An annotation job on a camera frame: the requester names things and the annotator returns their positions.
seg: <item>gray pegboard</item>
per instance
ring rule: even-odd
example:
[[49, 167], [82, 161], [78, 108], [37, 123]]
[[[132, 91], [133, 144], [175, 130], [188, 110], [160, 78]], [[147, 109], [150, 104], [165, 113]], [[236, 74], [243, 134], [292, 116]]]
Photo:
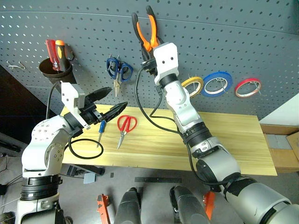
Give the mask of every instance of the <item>gray pegboard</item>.
[[[86, 93], [113, 86], [105, 72], [106, 59], [109, 53], [119, 55], [134, 67], [134, 75], [122, 84], [118, 98], [111, 94], [101, 103], [128, 101], [130, 106], [137, 106], [134, 83], [142, 59], [130, 15], [138, 12], [149, 39], [147, 4], [157, 15], [160, 36], [178, 47], [181, 81], [188, 75], [204, 78], [218, 70], [233, 77], [228, 94], [193, 98], [196, 109], [252, 114], [261, 119], [298, 93], [298, 2], [294, 0], [2, 1], [0, 63], [46, 103], [51, 83], [38, 70], [39, 63], [48, 57], [45, 39], [62, 39], [74, 50], [73, 72]], [[20, 60], [27, 69], [10, 71], [6, 60], [13, 64]], [[237, 98], [235, 85], [249, 77], [261, 80], [262, 95]], [[219, 86], [213, 83], [210, 88]], [[153, 78], [146, 73], [139, 92], [142, 105], [153, 108], [158, 96]], [[56, 92], [51, 109], [60, 113], [62, 107]]]

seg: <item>black band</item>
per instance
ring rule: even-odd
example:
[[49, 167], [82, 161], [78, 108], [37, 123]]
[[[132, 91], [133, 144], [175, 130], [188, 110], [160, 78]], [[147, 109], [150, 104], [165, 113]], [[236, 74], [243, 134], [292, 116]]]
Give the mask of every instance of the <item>black band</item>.
[[161, 80], [160, 80], [160, 85], [162, 87], [162, 89], [164, 89], [164, 87], [169, 84], [169, 83], [172, 83], [174, 81], [177, 81], [178, 80], [178, 77], [176, 74], [172, 73], [172, 74], [169, 74], [165, 77], [163, 77]]
[[182, 134], [183, 142], [189, 144], [190, 148], [210, 137], [212, 135], [204, 122], [193, 125]]
[[257, 182], [255, 179], [248, 176], [242, 176], [241, 174], [237, 174], [236, 176], [234, 176], [232, 181], [233, 182], [223, 191], [225, 196], [227, 192], [232, 195], [238, 196], [245, 187]]
[[41, 176], [23, 178], [21, 200], [30, 201], [51, 197], [57, 194], [60, 176]]

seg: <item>black strip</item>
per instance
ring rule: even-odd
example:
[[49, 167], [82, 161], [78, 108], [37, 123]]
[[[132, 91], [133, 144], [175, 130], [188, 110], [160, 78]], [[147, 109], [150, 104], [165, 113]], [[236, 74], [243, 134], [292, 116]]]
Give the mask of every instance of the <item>black strip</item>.
[[141, 183], [182, 183], [182, 178], [135, 177], [135, 182], [141, 182]]
[[239, 193], [248, 185], [252, 184], [252, 183], [256, 183], [257, 181], [255, 179], [252, 178], [248, 178], [248, 179], [244, 179], [244, 180], [236, 180], [235, 182], [233, 182], [227, 189], [227, 192], [238, 196]]
[[164, 78], [162, 78], [159, 83], [160, 83], [162, 89], [164, 89], [164, 87], [167, 84], [172, 83], [172, 82], [177, 81], [177, 80], [178, 80], [177, 75], [172, 73], [172, 74], [169, 74], [169, 75], [165, 76]]
[[60, 176], [23, 178], [21, 200], [30, 201], [51, 197], [57, 194]]
[[275, 214], [276, 210], [274, 208], [271, 208], [267, 213], [263, 216], [260, 224], [266, 224], [269, 219]]

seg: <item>wooden table surface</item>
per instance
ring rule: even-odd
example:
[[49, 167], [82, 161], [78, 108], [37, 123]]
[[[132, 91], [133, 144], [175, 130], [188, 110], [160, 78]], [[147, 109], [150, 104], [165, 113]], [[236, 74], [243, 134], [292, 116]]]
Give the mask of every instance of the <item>wooden table surface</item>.
[[[97, 105], [97, 110], [105, 113], [111, 107], [111, 105]], [[145, 111], [149, 114], [152, 109], [145, 108]], [[68, 110], [64, 108], [61, 114], [67, 112]], [[102, 156], [83, 160], [72, 155], [67, 149], [63, 163], [191, 170], [187, 148], [179, 135], [156, 128], [144, 118], [137, 107], [127, 107], [121, 115], [124, 114], [135, 116], [138, 124], [133, 131], [125, 135], [119, 150], [116, 149], [120, 138], [117, 117], [107, 123], [102, 135], [101, 144], [104, 147]], [[256, 116], [210, 112], [199, 112], [199, 114], [211, 134], [217, 136], [236, 158], [242, 174], [277, 175]], [[172, 117], [169, 110], [162, 109], [158, 109], [155, 115]], [[163, 127], [176, 129], [175, 124], [169, 120], [153, 120]], [[99, 126], [99, 124], [91, 125], [91, 129], [84, 130], [78, 138], [98, 140]], [[73, 149], [81, 156], [94, 156], [99, 153], [96, 144], [88, 141], [74, 143]]]

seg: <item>scissors handle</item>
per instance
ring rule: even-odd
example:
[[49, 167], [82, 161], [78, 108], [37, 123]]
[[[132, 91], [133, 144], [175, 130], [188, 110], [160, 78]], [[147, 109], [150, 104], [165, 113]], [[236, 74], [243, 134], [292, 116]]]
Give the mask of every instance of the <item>scissors handle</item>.
[[[113, 69], [115, 69], [115, 70], [111, 69], [112, 63], [115, 63], [115, 67], [113, 67]], [[108, 58], [107, 61], [106, 61], [106, 67], [107, 67], [107, 72], [110, 75], [110, 77], [112, 79], [116, 79], [117, 78], [117, 73], [118, 73], [118, 70], [119, 70], [118, 69], [119, 68], [118, 60], [115, 57]]]
[[[126, 118], [125, 121], [123, 122], [122, 126], [120, 126], [120, 121], [122, 118]], [[131, 119], [133, 119], [135, 121], [134, 126], [130, 129], [130, 124], [131, 124]], [[129, 116], [129, 115], [122, 115], [118, 118], [117, 120], [117, 127], [118, 129], [123, 132], [125, 130], [126, 127], [126, 132], [129, 133], [130, 131], [132, 131], [137, 125], [137, 119], [135, 117]]]
[[[124, 78], [124, 74], [127, 72], [129, 72], [129, 74], [126, 75], [127, 78]], [[132, 74], [133, 74], [132, 66], [125, 62], [121, 63], [121, 69], [120, 69], [121, 82], [129, 81], [132, 77]]]

